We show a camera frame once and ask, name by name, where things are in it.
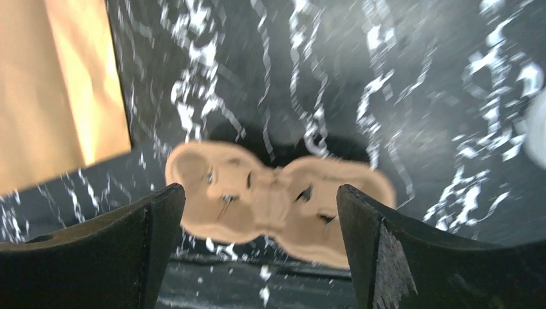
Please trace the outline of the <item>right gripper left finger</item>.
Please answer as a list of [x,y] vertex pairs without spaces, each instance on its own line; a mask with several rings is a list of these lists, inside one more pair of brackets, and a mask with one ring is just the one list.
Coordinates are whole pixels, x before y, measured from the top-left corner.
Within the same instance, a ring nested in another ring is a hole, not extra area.
[[184,188],[26,243],[1,244],[2,308],[154,308],[177,237]]

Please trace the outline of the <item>single pulp cup carrier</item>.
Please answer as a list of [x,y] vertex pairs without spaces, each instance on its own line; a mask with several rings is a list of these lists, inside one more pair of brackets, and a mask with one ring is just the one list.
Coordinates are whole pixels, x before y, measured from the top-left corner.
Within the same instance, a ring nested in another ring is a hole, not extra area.
[[227,142],[176,146],[165,180],[183,186],[181,225],[193,236],[235,244],[267,236],[294,258],[335,268],[348,266],[337,212],[340,186],[397,208],[389,179],[366,163],[304,156],[272,168]]

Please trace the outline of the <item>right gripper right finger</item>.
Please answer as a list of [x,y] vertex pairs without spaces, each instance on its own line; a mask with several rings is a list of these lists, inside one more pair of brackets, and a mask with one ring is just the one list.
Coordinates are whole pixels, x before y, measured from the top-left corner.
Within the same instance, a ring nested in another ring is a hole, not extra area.
[[463,238],[351,185],[337,210],[359,308],[544,308],[545,242]]

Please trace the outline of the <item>stack of white cup lids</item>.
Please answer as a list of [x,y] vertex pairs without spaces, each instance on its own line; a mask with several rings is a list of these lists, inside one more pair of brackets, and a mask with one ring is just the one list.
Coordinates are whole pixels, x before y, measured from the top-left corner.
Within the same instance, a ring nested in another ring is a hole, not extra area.
[[525,123],[525,154],[545,170],[545,90],[531,99],[525,110]]

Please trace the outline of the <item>kraft paper takeout bag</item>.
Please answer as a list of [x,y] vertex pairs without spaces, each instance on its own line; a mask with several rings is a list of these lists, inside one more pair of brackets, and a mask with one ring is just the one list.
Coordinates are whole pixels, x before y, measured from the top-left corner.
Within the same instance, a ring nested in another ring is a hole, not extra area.
[[131,150],[103,1],[1,2],[1,192]]

